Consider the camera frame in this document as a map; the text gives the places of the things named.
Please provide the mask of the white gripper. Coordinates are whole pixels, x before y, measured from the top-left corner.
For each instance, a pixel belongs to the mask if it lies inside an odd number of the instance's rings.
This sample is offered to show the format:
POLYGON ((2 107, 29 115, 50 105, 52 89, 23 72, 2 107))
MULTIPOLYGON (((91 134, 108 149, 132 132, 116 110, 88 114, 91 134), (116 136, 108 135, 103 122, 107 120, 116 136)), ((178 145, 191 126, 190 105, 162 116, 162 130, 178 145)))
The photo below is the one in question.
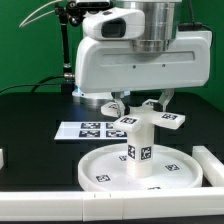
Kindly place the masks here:
POLYGON ((137 53, 129 41, 86 37, 77 51, 76 85, 84 93, 112 92, 119 117, 125 114, 121 91, 164 89, 158 102, 166 111, 173 88, 202 86, 209 79, 211 40, 209 31, 179 32, 166 51, 137 53))

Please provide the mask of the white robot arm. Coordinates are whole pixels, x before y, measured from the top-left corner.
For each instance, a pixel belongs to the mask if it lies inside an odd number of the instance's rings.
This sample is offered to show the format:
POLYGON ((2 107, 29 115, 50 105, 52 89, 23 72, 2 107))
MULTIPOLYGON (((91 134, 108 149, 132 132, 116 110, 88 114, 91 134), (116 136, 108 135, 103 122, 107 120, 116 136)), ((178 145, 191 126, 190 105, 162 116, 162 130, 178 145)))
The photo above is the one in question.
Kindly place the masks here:
POLYGON ((175 88, 204 85, 209 78, 209 31, 180 31, 182 0, 118 0, 115 7, 83 21, 75 81, 82 93, 110 93, 115 108, 128 112, 125 91, 162 90, 162 105, 175 88))

